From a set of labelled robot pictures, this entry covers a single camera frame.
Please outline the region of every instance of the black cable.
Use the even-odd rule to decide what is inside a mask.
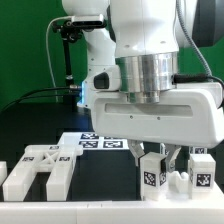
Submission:
[[[60,96],[75,96],[75,97],[79,97],[79,93],[76,92],[76,94],[54,94],[54,95],[44,95],[44,96],[21,97],[21,98],[19,98],[17,100],[13,100],[12,102],[8,103],[5,107],[3,107],[3,109],[0,112],[0,114],[3,113],[5,110],[7,110],[12,105],[17,104],[17,103],[20,103],[23,100],[38,99],[38,98],[47,98],[47,97],[60,97]]]
[[[56,91],[56,90],[70,90],[70,87],[56,87],[56,88],[36,89],[36,90],[32,90],[32,91],[24,94],[22,97],[27,97],[27,96],[33,95],[35,93],[47,92],[47,91]]]
[[[213,79],[213,80],[219,82],[221,84],[222,88],[223,88],[223,91],[224,91],[224,82],[223,82],[222,79],[220,79],[218,77],[214,77],[214,76],[209,76],[208,79]]]

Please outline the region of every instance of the cable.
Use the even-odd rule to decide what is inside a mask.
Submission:
[[[47,98],[47,97],[60,97],[60,96],[68,96],[68,95],[72,95],[72,96],[76,96],[78,97],[79,94],[54,94],[54,95],[44,95],[44,96],[28,96],[28,97],[21,97],[17,100],[13,100],[12,102],[8,103],[5,107],[3,107],[3,109],[1,110],[0,114],[3,113],[5,110],[7,110],[10,106],[16,104],[16,103],[20,103],[23,100],[29,100],[29,99],[38,99],[38,98]]]
[[[198,59],[202,63],[202,65],[203,65],[203,67],[206,71],[206,74],[208,76],[212,76],[212,71],[211,71],[206,59],[204,58],[204,56],[202,55],[202,53],[200,52],[200,50],[198,49],[198,47],[194,43],[193,39],[188,34],[188,31],[185,27],[184,19],[183,19],[183,15],[182,15],[182,11],[181,11],[181,0],[177,0],[176,8],[177,8],[178,18],[179,18],[179,21],[180,21],[180,26],[181,26],[181,28],[184,32],[184,35],[185,35],[188,43],[191,45],[191,47],[193,48],[193,50],[194,50],[195,54],[197,55]]]
[[[56,88],[56,82],[55,82],[55,78],[54,78],[54,73],[53,73],[53,69],[52,69],[52,64],[51,64],[51,56],[50,56],[50,51],[49,51],[49,33],[50,33],[50,28],[52,26],[52,24],[58,20],[66,20],[66,19],[71,19],[71,16],[65,16],[65,17],[59,17],[59,18],[55,18],[53,19],[48,27],[47,27],[47,31],[46,31],[46,51],[47,51],[47,60],[48,60],[48,66],[49,66],[49,71],[50,71],[50,75],[51,75],[51,80],[52,80],[52,84],[53,87]]]
[[[32,91],[22,95],[21,98],[33,95],[35,93],[47,92],[47,91],[56,91],[56,90],[70,90],[70,87],[56,87],[56,88],[36,89],[36,90],[32,90]]]

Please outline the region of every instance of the green wall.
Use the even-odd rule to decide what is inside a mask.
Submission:
[[[64,16],[61,0],[0,1],[0,108],[22,94],[51,87],[45,51],[48,23]],[[50,52],[58,86],[64,85],[64,57],[59,34],[50,35]],[[85,41],[71,46],[76,83],[86,75]],[[224,39],[211,48],[204,48],[214,75],[224,78]],[[203,72],[190,49],[180,52],[182,72]]]

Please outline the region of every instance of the white block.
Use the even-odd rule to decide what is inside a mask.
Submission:
[[[214,186],[215,160],[210,154],[191,154],[188,164],[190,198],[203,199],[210,196]]]
[[[74,152],[61,152],[47,182],[48,201],[66,201],[76,157]]]
[[[0,186],[3,184],[7,177],[7,164],[6,162],[0,162]]]
[[[167,174],[161,168],[161,162],[165,158],[165,155],[150,152],[140,159],[141,197],[143,200],[160,200],[166,197]]]
[[[35,165],[42,160],[41,153],[26,152],[3,184],[5,201],[23,201],[36,177]]]

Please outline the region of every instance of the white plastic block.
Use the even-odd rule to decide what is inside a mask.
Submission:
[[[210,154],[191,154],[188,165],[190,198],[210,196],[214,186],[215,160]]]
[[[5,201],[23,201],[36,174],[51,172],[47,183],[49,201],[65,201],[75,167],[76,156],[82,146],[28,146],[25,154],[3,185]]]
[[[166,172],[162,170],[165,155],[150,152],[140,159],[141,197],[143,200],[160,200],[167,192]]]
[[[6,162],[0,162],[0,186],[3,184],[7,177],[7,164]]]
[[[23,201],[36,177],[35,165],[42,160],[39,152],[26,152],[3,184],[5,201]]]
[[[73,170],[74,152],[61,152],[47,182],[48,201],[66,201]]]
[[[168,173],[169,186],[175,187],[180,194],[188,194],[188,181],[188,173],[183,172],[180,174],[178,171]]]

